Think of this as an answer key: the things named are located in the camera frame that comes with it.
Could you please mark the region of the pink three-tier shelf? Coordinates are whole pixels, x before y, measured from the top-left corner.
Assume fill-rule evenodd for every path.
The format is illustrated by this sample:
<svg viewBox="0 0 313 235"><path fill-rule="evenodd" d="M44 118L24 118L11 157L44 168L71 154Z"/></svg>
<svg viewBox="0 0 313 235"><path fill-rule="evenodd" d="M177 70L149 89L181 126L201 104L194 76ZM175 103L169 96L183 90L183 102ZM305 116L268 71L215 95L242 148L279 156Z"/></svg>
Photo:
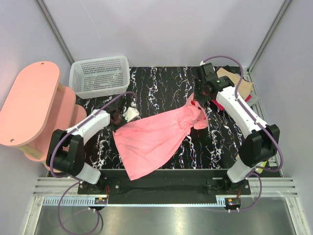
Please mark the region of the pink three-tier shelf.
<svg viewBox="0 0 313 235"><path fill-rule="evenodd" d="M84 118L72 88L60 83L59 67L40 61L25 67L0 111L0 143L21 150L35 162L46 163L52 134Z"/></svg>

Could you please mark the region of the white plastic mesh basket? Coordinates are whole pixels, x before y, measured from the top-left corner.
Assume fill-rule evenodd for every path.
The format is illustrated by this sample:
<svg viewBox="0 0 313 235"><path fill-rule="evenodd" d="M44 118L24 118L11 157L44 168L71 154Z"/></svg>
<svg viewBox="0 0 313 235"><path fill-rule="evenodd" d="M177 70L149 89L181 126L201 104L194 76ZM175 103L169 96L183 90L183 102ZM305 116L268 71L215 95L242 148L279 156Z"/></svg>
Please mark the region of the white plastic mesh basket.
<svg viewBox="0 0 313 235"><path fill-rule="evenodd" d="M130 84L127 57L113 56L76 61L69 75L69 87L81 99L123 94Z"/></svg>

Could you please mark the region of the tan folded t-shirt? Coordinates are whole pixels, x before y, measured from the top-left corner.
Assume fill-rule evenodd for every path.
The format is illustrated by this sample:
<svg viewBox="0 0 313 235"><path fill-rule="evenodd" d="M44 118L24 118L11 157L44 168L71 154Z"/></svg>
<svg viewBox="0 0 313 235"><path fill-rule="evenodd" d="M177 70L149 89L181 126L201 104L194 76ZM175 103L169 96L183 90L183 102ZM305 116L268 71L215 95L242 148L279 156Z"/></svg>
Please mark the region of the tan folded t-shirt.
<svg viewBox="0 0 313 235"><path fill-rule="evenodd" d="M239 75L228 72L227 70L223 68L219 68L217 70L217 75L218 77L227 76L234 83L235 87L238 85L239 80L240 80ZM246 100L247 97L250 95L250 92L252 91L252 85L253 84L251 82L247 82L244 79L241 80L239 88L238 88L238 93L244 100Z"/></svg>

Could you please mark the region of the pink t-shirt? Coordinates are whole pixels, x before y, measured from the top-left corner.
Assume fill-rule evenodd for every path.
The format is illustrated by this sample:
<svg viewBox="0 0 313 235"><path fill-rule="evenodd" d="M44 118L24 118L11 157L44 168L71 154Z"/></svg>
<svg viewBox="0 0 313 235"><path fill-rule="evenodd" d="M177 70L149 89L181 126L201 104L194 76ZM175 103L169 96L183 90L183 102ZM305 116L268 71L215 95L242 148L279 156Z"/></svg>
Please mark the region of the pink t-shirt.
<svg viewBox="0 0 313 235"><path fill-rule="evenodd" d="M154 116L132 121L113 133L114 142L131 181L166 164L191 129L204 129L204 108L191 94L185 105Z"/></svg>

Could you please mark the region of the green treehouse book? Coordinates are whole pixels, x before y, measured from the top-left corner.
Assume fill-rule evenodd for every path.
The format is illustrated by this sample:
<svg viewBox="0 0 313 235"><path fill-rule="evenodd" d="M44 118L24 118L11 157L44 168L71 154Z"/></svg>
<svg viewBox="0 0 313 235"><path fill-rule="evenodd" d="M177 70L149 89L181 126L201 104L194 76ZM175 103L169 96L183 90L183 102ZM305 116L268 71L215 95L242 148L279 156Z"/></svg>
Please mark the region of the green treehouse book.
<svg viewBox="0 0 313 235"><path fill-rule="evenodd" d="M264 168L266 167L266 164L267 164L267 163L268 163L268 160L257 164L257 165L254 167L254 172L257 173L257 174L261 174L261 173L263 172Z"/></svg>

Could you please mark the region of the black folded t-shirt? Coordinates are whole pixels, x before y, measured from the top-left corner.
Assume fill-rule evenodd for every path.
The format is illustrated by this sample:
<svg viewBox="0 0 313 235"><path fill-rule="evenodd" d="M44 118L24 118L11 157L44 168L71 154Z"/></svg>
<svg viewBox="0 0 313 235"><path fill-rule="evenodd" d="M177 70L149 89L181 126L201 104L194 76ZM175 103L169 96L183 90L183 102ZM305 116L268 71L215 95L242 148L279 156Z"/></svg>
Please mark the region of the black folded t-shirt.
<svg viewBox="0 0 313 235"><path fill-rule="evenodd" d="M226 65L226 66L215 66L214 67L216 71L218 71L220 68L228 71L228 72L231 72L231 73L238 73L240 72L240 69L238 67L234 67L234 66L229 66L229 65Z"/></svg>

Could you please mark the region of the magenta folded t-shirt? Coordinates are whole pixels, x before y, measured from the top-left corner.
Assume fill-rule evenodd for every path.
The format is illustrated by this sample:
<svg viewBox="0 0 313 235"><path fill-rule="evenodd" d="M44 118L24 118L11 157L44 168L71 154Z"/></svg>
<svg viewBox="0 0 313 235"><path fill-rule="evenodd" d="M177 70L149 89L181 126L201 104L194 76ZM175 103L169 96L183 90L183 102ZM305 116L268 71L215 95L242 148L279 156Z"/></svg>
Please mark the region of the magenta folded t-shirt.
<svg viewBox="0 0 313 235"><path fill-rule="evenodd" d="M245 102L248 102L251 98L252 98L252 95L249 95L249 96L245 99ZM216 100L212 100L212 102L213 102L221 111L224 110L224 107L223 107L220 103L218 103Z"/></svg>

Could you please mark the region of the grey folded t-shirt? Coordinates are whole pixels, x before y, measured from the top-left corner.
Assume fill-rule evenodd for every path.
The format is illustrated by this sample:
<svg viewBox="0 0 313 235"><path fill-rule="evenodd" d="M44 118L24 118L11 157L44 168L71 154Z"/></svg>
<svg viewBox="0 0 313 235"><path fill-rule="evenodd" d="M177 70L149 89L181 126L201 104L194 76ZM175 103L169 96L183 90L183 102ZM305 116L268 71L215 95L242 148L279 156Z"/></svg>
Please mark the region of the grey folded t-shirt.
<svg viewBox="0 0 313 235"><path fill-rule="evenodd" d="M249 95L246 99L246 103L248 104L249 107L255 105L259 101L259 97L255 94Z"/></svg>

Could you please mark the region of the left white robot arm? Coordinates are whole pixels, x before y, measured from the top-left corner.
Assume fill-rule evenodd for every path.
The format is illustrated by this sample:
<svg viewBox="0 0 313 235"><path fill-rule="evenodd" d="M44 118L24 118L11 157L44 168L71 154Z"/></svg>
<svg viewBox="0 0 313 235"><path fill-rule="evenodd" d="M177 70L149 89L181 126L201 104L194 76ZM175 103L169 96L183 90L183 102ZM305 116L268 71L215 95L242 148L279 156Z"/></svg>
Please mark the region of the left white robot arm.
<svg viewBox="0 0 313 235"><path fill-rule="evenodd" d="M120 110L95 109L84 120L67 130L53 132L46 165L56 178L73 177L87 182L89 189L96 194L105 190L105 181L99 170L85 162L85 145L101 129L109 126L113 131L129 123L138 116L131 107Z"/></svg>

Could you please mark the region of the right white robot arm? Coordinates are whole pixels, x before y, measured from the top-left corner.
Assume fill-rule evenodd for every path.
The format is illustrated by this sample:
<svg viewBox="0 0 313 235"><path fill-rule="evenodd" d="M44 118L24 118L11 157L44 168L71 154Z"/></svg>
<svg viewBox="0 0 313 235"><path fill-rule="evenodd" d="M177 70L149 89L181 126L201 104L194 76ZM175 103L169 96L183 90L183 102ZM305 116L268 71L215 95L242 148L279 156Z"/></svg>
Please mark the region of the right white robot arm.
<svg viewBox="0 0 313 235"><path fill-rule="evenodd" d="M217 101L236 122L244 136L236 162L217 184L218 190L233 194L252 172L266 169L266 161L277 153L280 130L277 125L268 125L258 117L226 76L196 78L194 99L200 105L208 100Z"/></svg>

